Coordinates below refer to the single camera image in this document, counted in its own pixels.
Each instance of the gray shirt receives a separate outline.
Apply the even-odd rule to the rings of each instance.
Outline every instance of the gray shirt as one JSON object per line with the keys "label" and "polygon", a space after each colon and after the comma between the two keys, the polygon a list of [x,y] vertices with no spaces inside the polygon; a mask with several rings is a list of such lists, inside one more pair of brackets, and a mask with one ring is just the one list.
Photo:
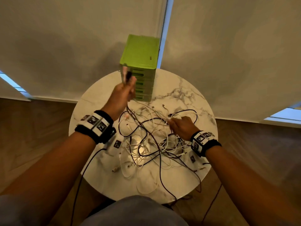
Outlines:
{"label": "gray shirt", "polygon": [[[0,196],[0,225],[30,226],[38,225],[34,212],[11,196]],[[131,196],[109,205],[105,209],[88,217],[81,226],[188,226],[173,212],[148,197]]]}

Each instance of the green lid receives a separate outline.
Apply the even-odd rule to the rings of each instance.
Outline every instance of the green lid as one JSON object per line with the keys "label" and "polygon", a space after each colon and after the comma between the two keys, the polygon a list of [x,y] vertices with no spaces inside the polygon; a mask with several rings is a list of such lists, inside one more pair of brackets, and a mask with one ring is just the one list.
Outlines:
{"label": "green lid", "polygon": [[130,34],[120,64],[126,64],[129,67],[156,69],[159,43],[159,38]]}

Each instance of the wooden floor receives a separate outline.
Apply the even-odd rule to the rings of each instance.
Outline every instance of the wooden floor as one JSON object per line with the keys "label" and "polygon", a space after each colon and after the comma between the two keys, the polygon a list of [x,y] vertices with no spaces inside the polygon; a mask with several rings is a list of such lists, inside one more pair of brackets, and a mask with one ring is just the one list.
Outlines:
{"label": "wooden floor", "polygon": [[[68,136],[75,104],[23,102],[0,98],[0,191]],[[219,141],[269,182],[281,187],[301,209],[301,129],[217,120]],[[76,186],[50,222],[69,225]],[[199,225],[220,181],[211,170],[190,200],[174,206],[189,225]],[[83,182],[74,225],[78,225],[105,197]],[[222,187],[204,225],[247,225]]]}

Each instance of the person's right arm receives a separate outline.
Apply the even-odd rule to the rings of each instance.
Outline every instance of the person's right arm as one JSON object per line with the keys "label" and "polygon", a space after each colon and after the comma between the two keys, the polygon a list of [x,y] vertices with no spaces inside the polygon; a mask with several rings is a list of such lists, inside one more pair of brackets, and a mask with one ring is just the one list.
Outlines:
{"label": "person's right arm", "polygon": [[[189,117],[169,120],[171,130],[184,140],[199,131]],[[250,225],[299,225],[300,215],[283,193],[220,146],[205,156],[233,203]]]}

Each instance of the gray sleeve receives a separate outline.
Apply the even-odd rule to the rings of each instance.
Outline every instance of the gray sleeve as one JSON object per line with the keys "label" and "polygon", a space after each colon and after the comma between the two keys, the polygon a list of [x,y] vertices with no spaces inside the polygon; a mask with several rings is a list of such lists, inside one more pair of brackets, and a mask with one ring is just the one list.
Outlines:
{"label": "gray sleeve", "polygon": [[0,196],[0,226],[38,226],[38,217],[32,208],[10,195]]}

